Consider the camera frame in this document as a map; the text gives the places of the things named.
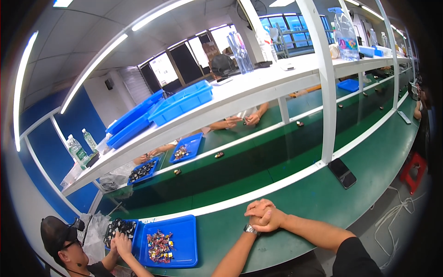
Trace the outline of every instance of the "wristwatch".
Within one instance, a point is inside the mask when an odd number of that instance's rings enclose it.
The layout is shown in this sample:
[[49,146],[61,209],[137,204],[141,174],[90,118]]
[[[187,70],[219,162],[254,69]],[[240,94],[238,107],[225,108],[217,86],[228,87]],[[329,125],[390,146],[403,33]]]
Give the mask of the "wristwatch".
[[254,228],[252,228],[252,226],[251,226],[249,223],[247,223],[247,224],[245,225],[245,227],[243,228],[243,231],[244,231],[244,232],[248,232],[248,233],[256,234],[257,236],[259,236],[259,235],[261,234],[261,232],[257,232],[257,230],[255,230]]

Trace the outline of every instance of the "white remote control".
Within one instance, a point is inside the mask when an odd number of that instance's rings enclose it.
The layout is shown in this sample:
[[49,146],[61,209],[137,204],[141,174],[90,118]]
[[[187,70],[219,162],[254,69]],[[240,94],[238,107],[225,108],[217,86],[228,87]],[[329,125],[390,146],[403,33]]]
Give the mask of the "white remote control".
[[403,113],[402,111],[397,111],[398,114],[401,116],[401,118],[403,118],[403,120],[406,122],[406,124],[411,124],[411,121],[409,120],[409,118],[406,116],[405,113]]

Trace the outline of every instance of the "blue bottle cap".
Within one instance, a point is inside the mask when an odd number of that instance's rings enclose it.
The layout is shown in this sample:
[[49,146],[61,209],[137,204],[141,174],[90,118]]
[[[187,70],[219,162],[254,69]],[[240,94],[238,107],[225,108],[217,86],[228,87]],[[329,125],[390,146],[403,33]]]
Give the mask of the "blue bottle cap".
[[328,8],[328,12],[343,13],[342,8],[339,7]]

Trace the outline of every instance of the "smartphone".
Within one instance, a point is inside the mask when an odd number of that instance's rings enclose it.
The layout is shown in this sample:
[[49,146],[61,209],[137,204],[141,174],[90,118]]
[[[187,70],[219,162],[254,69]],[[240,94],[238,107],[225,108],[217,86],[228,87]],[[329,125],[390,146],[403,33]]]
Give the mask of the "smartphone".
[[351,173],[341,159],[333,160],[328,164],[328,167],[345,189],[350,188],[357,182],[357,178],[355,178],[354,174]]

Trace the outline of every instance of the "man in black cap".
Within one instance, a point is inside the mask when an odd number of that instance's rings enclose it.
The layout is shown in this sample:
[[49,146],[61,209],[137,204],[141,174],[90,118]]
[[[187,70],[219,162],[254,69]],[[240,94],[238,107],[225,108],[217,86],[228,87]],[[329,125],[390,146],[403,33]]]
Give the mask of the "man in black cap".
[[81,224],[83,224],[82,227],[75,223],[66,225],[52,215],[42,219],[40,224],[40,233],[46,251],[56,263],[67,270],[71,277],[114,277],[110,272],[114,269],[119,256],[138,277],[153,277],[132,255],[131,240],[119,232],[111,240],[111,250],[108,255],[102,261],[88,265],[89,258],[83,252],[81,242],[77,239],[77,229],[84,228],[84,223],[81,222]]

